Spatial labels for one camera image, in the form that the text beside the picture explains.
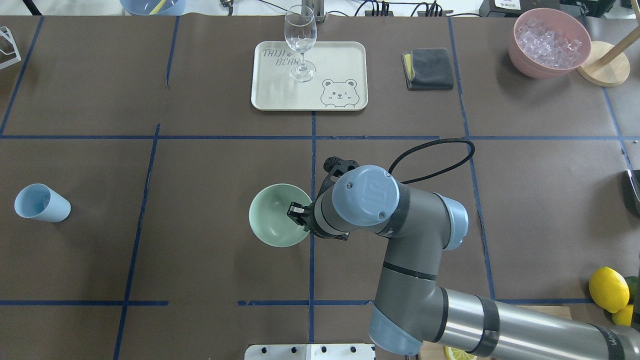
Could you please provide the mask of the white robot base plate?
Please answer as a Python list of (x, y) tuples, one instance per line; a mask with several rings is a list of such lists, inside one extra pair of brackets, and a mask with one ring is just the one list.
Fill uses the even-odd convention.
[(366, 343), (254, 344), (245, 360), (375, 360), (376, 347)]

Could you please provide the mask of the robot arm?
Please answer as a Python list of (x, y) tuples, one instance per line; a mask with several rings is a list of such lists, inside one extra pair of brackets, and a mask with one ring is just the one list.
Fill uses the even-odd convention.
[(368, 231), (388, 239), (369, 336), (404, 356), (423, 343), (497, 360), (637, 360), (639, 331), (551, 316), (439, 287), (443, 251), (457, 248), (469, 217), (459, 202), (406, 186), (382, 167), (345, 172), (310, 205), (288, 216), (323, 239)]

